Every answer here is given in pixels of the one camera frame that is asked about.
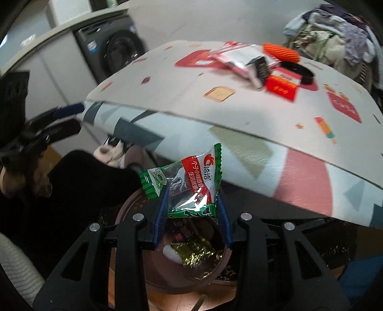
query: silver screw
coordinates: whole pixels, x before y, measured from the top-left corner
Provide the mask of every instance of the silver screw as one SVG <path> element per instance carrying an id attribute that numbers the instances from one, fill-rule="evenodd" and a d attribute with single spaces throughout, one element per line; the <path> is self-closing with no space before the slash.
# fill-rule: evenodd
<path id="1" fill-rule="evenodd" d="M 93 232 L 99 231 L 100 228 L 101 228 L 101 226 L 100 226 L 100 224 L 98 224 L 98 223 L 94 223 L 94 224 L 91 224 L 91 225 L 89 226 L 89 230 L 90 230 L 90 231 L 93 231 Z"/>
<path id="2" fill-rule="evenodd" d="M 293 223 L 285 223 L 284 227 L 286 230 L 293 231 L 295 229 L 295 226 Z"/>
<path id="3" fill-rule="evenodd" d="M 137 214 L 134 214 L 132 218 L 134 221 L 141 221 L 141 220 L 144 220 L 145 216 L 141 213 L 137 213 Z"/>
<path id="4" fill-rule="evenodd" d="M 243 220 L 249 221 L 249 220 L 251 220 L 253 218 L 253 215 L 251 215 L 250 213 L 242 213 L 241 214 L 241 218 Z"/>

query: orange knitted item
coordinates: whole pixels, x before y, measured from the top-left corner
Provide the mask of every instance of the orange knitted item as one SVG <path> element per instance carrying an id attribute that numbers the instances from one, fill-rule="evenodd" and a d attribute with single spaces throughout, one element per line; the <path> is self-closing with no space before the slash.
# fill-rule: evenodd
<path id="1" fill-rule="evenodd" d="M 281 61 L 298 63 L 301 56 L 297 51 L 272 43 L 264 43 L 263 50 Z"/>

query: washing machine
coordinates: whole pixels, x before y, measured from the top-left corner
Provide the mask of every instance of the washing machine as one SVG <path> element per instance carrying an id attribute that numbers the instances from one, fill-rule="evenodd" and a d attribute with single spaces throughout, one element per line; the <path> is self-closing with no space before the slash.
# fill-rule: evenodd
<path id="1" fill-rule="evenodd" d="M 94 22 L 76 30 L 74 34 L 97 83 L 145 53 L 128 15 Z"/>

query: green and red snack wrapper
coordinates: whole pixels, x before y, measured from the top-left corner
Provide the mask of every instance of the green and red snack wrapper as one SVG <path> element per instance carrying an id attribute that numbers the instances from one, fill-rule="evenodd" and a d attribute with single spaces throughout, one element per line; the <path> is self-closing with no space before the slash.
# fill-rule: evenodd
<path id="1" fill-rule="evenodd" d="M 140 179 L 149 199 L 158 198 L 163 186 L 168 185 L 168 218 L 214 218 L 221 176 L 221 144 L 215 144 L 202 155 L 149 169 L 140 174 Z"/>

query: black tape roll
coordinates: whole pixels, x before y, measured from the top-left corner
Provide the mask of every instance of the black tape roll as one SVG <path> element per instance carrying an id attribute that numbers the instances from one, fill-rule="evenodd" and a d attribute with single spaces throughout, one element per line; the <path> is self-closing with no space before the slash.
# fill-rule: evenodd
<path id="1" fill-rule="evenodd" d="M 314 76 L 315 76 L 314 73 L 310 69 L 300 64 L 283 61 L 280 63 L 280 66 L 282 68 L 295 72 L 298 75 L 301 75 L 302 76 L 301 84 L 310 85 L 314 82 Z"/>

